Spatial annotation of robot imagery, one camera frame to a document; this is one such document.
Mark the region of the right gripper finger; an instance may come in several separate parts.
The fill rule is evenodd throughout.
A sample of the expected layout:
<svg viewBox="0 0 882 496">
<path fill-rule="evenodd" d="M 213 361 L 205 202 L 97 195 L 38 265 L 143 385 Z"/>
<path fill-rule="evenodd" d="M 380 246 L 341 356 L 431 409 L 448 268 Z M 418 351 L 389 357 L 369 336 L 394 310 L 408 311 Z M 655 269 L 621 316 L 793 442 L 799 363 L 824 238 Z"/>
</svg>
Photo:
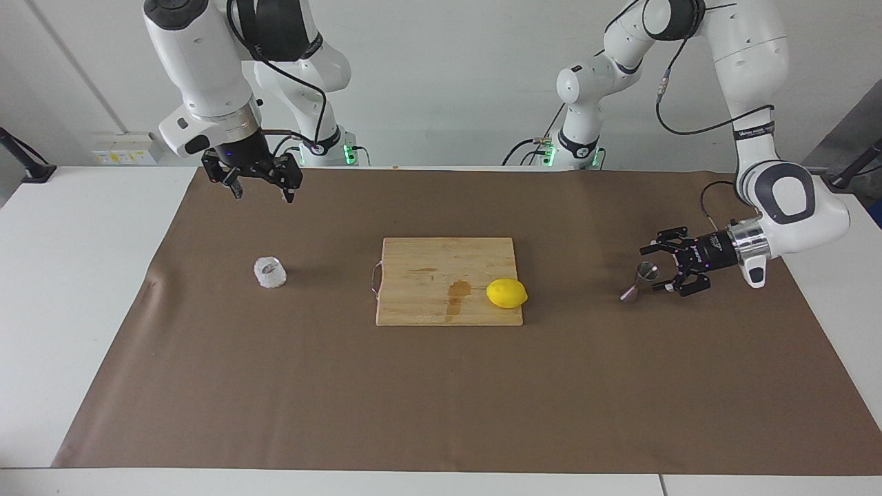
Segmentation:
<svg viewBox="0 0 882 496">
<path fill-rule="evenodd" d="M 267 181 L 280 189 L 283 200 L 287 204 L 292 204 L 303 180 L 303 172 L 296 157 L 293 154 L 284 153 L 275 157 L 270 164 L 271 169 L 267 173 Z"/>
<path fill-rule="evenodd" d="M 243 186 L 240 185 L 238 167 L 225 167 L 217 153 L 203 153 L 201 165 L 207 173 L 209 182 L 229 189 L 236 200 L 243 197 Z"/>
</svg>

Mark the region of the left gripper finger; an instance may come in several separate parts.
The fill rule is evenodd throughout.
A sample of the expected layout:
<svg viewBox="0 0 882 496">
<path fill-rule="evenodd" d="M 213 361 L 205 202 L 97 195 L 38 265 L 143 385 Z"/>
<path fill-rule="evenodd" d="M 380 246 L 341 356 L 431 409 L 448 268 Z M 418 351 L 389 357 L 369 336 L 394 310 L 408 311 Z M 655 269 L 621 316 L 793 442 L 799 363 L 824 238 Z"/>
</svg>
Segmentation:
<svg viewBox="0 0 882 496">
<path fill-rule="evenodd" d="M 677 254 L 678 251 L 687 250 L 690 247 L 689 230 L 686 226 L 673 229 L 665 229 L 658 232 L 655 239 L 648 245 L 639 249 L 642 256 L 648 256 L 653 252 L 664 251 L 668 254 Z"/>
<path fill-rule="evenodd" d="M 661 282 L 652 283 L 651 289 L 680 296 L 691 296 L 710 288 L 709 271 L 709 266 L 678 267 L 674 276 Z"/>
</svg>

